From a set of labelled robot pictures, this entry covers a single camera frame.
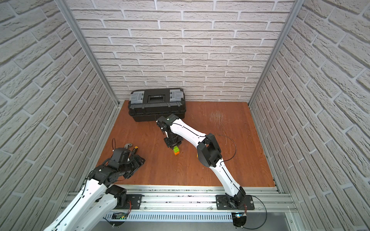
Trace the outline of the green long lego brick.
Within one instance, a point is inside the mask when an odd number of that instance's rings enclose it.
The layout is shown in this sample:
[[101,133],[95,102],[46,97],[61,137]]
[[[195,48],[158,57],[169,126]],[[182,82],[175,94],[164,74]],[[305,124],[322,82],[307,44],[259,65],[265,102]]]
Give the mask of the green long lego brick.
[[174,151],[174,153],[179,153],[179,152],[180,152],[180,150],[179,150],[178,146],[175,146],[175,147],[173,148],[173,151]]

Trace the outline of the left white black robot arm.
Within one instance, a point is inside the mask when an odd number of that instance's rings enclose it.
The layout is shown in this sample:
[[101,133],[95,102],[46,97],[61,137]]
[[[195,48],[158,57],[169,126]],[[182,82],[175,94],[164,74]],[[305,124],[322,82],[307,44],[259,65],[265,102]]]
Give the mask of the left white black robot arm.
[[113,217],[113,225],[119,226],[132,210],[139,209],[143,196],[128,194],[127,189],[115,184],[119,177],[132,177],[145,163],[145,159],[137,154],[138,148],[131,147],[128,143],[123,148],[114,149],[111,158],[94,168],[76,197],[46,230],[90,231],[114,209],[120,210]]

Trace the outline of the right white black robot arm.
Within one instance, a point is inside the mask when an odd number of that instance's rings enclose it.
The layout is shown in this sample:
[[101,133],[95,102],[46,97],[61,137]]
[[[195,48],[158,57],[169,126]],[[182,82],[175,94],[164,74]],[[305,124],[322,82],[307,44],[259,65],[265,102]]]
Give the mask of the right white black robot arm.
[[173,149],[176,155],[180,153],[179,145],[182,140],[188,141],[196,148],[199,162],[210,168],[217,176],[232,209],[237,209],[243,203],[246,192],[227,169],[221,148],[213,134],[205,134],[195,130],[174,114],[168,117],[161,116],[156,120],[156,123],[166,135],[164,138],[166,145]]

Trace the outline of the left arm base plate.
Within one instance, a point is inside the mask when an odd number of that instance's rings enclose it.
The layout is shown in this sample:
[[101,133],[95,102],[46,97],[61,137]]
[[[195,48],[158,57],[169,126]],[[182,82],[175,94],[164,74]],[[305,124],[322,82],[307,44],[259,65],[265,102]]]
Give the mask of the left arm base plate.
[[139,210],[142,201],[142,194],[125,194],[118,197],[117,205],[114,209],[133,209]]

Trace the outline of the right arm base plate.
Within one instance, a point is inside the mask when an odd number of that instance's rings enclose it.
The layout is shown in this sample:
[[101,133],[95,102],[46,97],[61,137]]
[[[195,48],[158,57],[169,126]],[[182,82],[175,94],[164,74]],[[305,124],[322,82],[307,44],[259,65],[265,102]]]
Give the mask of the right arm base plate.
[[216,195],[217,210],[255,210],[254,201],[251,195],[246,195],[240,202],[226,194]]

